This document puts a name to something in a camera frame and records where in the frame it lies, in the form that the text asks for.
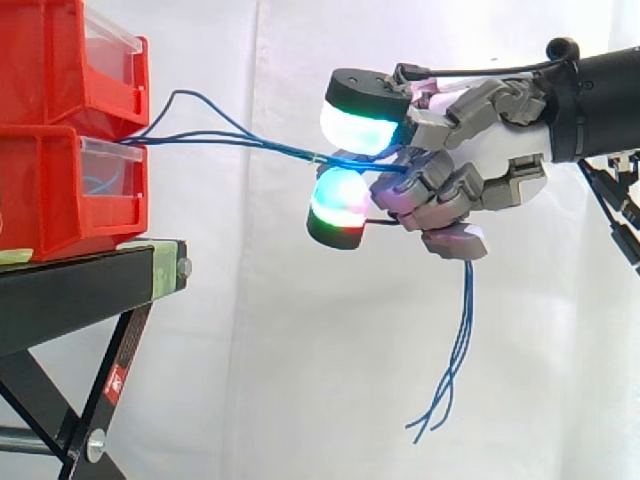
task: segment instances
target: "stacked storage bins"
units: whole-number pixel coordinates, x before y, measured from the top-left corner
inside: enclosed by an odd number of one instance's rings
[[[82,0],[0,0],[0,263],[114,249],[148,224],[147,42]]]

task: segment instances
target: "warning label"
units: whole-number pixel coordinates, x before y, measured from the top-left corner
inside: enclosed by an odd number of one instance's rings
[[[120,394],[124,388],[124,382],[127,379],[127,371],[120,365],[114,365],[111,368],[107,384],[104,387],[104,394],[107,400],[115,407],[120,400]]]

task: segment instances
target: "glowing fingertip sensor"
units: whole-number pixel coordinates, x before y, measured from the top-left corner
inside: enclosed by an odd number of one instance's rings
[[[330,168],[311,197],[307,230],[318,242],[340,250],[360,246],[367,219],[369,187],[353,170]]]
[[[394,143],[411,96],[393,90],[380,72],[333,72],[320,116],[324,135],[336,147],[359,155],[378,155]]]

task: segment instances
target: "green tape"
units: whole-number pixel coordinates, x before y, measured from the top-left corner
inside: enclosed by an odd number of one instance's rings
[[[29,263],[33,257],[32,248],[18,248],[16,250],[1,250],[0,265],[14,265],[16,263]]]
[[[176,291],[178,276],[178,243],[163,240],[133,240],[117,247],[118,250],[144,246],[153,247],[152,301]]]

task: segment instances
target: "blue wire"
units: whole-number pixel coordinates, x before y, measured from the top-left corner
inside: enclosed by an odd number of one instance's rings
[[[462,363],[467,356],[467,352],[469,349],[469,343],[471,341],[471,333],[473,328],[473,298],[474,298],[474,288],[473,288],[473,264],[471,262],[465,262],[465,281],[464,281],[464,309],[462,313],[462,319],[460,322],[460,328],[458,330],[458,334],[456,336],[456,341],[454,342],[454,346],[451,352],[451,356],[449,358],[449,366],[445,371],[438,387],[436,388],[436,392],[434,394],[433,400],[431,402],[431,406],[429,410],[420,417],[418,420],[406,425],[406,428],[413,428],[420,424],[421,428],[416,435],[413,443],[417,444],[425,430],[429,426],[429,422],[431,421],[431,417],[435,412],[436,408],[439,406],[442,398],[445,395],[445,392],[449,392],[449,402],[447,405],[447,409],[443,415],[442,420],[438,422],[436,425],[431,427],[431,431],[437,430],[440,428],[449,418],[449,414],[453,408],[454,402],[454,379],[460,370]]]
[[[146,137],[148,136],[153,130],[155,130],[155,128],[158,126],[158,124],[162,121],[162,119],[167,115],[167,113],[169,113],[169,109],[171,108],[171,105],[173,105],[173,101],[176,99],[176,97],[178,95],[185,95],[185,96],[189,96],[189,97],[195,97],[199,100],[201,100],[202,102],[204,102],[209,108],[211,108],[213,111],[215,111],[218,115],[220,115],[222,118],[224,118],[227,123],[229,123],[230,125],[234,126],[235,128],[237,128],[238,130],[240,130],[242,133],[244,133],[247,137],[253,139],[253,140],[261,140],[260,137],[258,137],[257,135],[254,135],[253,133],[251,133],[249,130],[247,130],[246,128],[244,128],[242,125],[240,125],[238,122],[236,122],[233,118],[231,118],[229,115],[227,115],[226,113],[224,113],[220,108],[218,108],[218,106],[213,103],[211,100],[209,100],[206,96],[204,96],[203,94],[201,94],[200,92],[196,92],[194,90],[174,90],[173,92],[171,92],[171,95],[169,96],[169,100],[167,101],[167,103],[165,104],[165,106],[163,107],[162,111],[160,112],[160,114],[158,115],[158,117],[151,123],[151,125],[149,125],[148,128],[146,128],[141,134],[141,137]]]
[[[149,138],[149,134],[155,130],[158,124],[166,117],[169,113],[171,106],[175,98],[178,95],[186,95],[195,97],[202,102],[204,102],[209,108],[214,110],[218,115],[220,115],[223,119],[225,119],[230,125],[238,129],[242,133],[233,133],[233,132],[225,132],[219,130],[197,130],[193,132],[184,132],[177,135],[172,135],[168,137],[158,137],[158,138]],[[200,137],[204,135],[216,135],[221,137],[229,137],[236,140],[209,140],[209,139],[200,139],[193,137]],[[241,143],[237,140],[247,141],[248,143]],[[120,140],[119,143],[125,145],[166,145],[166,144],[197,144],[197,143],[217,143],[222,145],[236,145],[236,146],[244,146],[244,147],[252,147],[252,148],[262,148],[264,150],[271,150],[274,152],[278,152],[284,155],[288,155],[294,158],[306,160],[309,162],[315,163],[327,163],[332,166],[338,166],[342,168],[347,168],[350,170],[356,171],[374,171],[374,172],[406,172],[407,167],[402,165],[389,165],[389,164],[374,164],[374,163],[365,163],[359,162],[355,160],[347,160],[338,157],[333,157],[329,155],[324,155],[320,153],[311,152],[309,150],[304,150],[296,147],[291,147],[289,145],[272,142],[269,140],[265,140],[257,135],[253,134],[248,129],[244,128],[238,122],[233,120],[230,116],[224,113],[215,103],[213,103],[209,98],[205,95],[193,91],[193,90],[175,90],[171,93],[169,100],[161,110],[158,117],[153,121],[151,125],[147,129],[145,129],[139,136],[129,137]]]
[[[101,192],[108,191],[109,188],[111,188],[111,186],[114,183],[116,183],[116,181],[118,180],[120,175],[122,175],[122,171],[123,170],[124,170],[124,164],[120,164],[118,166],[118,170],[113,175],[113,177],[111,177],[105,183],[102,183],[101,180],[99,180],[98,178],[95,178],[95,177],[83,177],[83,180],[85,180],[85,181],[89,181],[89,182],[94,182],[94,183],[99,183],[100,184],[99,186],[97,186],[93,190],[90,190],[89,192],[87,192],[87,195],[98,195]]]
[[[356,170],[360,172],[405,172],[406,167],[402,165],[389,165],[389,164],[377,164],[377,163],[365,163],[356,160],[345,160],[338,157],[332,157],[329,155],[314,154],[307,150],[297,149],[294,147],[280,146],[276,144],[274,146],[271,142],[265,141],[264,143],[255,143],[249,141],[237,141],[237,140],[212,140],[212,139],[190,139],[189,132],[184,134],[174,135],[172,137],[156,137],[156,138],[141,138],[136,140],[135,143],[129,143],[128,145],[184,145],[184,144],[218,144],[218,145],[235,145],[241,147],[259,148],[262,150],[270,150],[277,153],[282,153],[290,157],[305,160],[311,163],[326,163],[331,166],[346,168],[349,170]]]

